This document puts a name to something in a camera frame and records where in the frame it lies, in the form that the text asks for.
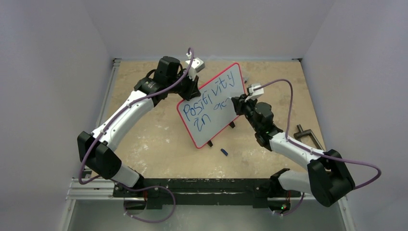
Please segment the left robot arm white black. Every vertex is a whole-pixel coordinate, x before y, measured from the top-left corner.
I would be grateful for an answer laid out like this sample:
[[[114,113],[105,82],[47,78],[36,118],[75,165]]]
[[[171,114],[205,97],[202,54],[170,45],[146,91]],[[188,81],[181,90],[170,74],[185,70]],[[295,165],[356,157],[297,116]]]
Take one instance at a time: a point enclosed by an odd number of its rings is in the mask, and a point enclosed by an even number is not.
[[[115,150],[130,129],[169,94],[177,94],[187,101],[201,96],[197,74],[205,63],[192,53],[187,57],[187,67],[177,58],[162,57],[157,67],[137,82],[117,111],[91,133],[83,131],[78,135],[81,170],[89,167],[97,177],[123,184],[132,197],[142,194],[143,176],[126,166]]]

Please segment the blue marker cap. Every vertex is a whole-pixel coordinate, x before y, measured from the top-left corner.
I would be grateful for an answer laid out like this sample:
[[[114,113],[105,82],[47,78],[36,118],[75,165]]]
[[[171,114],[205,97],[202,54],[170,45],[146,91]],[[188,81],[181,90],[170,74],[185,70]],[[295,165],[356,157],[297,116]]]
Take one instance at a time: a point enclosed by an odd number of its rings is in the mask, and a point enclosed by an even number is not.
[[[224,150],[224,149],[220,149],[220,150],[225,156],[228,156],[228,152],[226,150]]]

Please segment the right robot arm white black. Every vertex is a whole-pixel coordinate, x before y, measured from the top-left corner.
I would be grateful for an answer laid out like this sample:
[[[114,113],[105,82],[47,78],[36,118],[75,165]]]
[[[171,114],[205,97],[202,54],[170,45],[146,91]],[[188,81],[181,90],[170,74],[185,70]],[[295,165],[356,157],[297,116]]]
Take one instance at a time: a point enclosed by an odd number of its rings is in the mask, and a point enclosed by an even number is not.
[[[274,124],[270,104],[245,98],[243,94],[232,97],[231,101],[236,115],[244,116],[255,131],[258,144],[291,159],[306,170],[305,173],[284,170],[275,175],[276,179],[270,183],[274,195],[281,196],[289,190],[299,191],[313,195],[321,205],[330,207],[356,189],[344,159],[336,150],[324,151],[292,139]]]

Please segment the red framed whiteboard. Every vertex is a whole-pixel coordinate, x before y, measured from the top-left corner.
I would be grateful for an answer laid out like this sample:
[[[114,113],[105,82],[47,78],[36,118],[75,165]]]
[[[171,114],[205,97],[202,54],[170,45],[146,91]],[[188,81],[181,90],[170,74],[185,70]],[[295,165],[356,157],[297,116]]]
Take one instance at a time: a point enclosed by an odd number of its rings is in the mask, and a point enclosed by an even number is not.
[[[199,87],[201,95],[177,104],[177,112],[196,148],[204,147],[238,116],[232,97],[245,93],[241,67],[233,63]]]

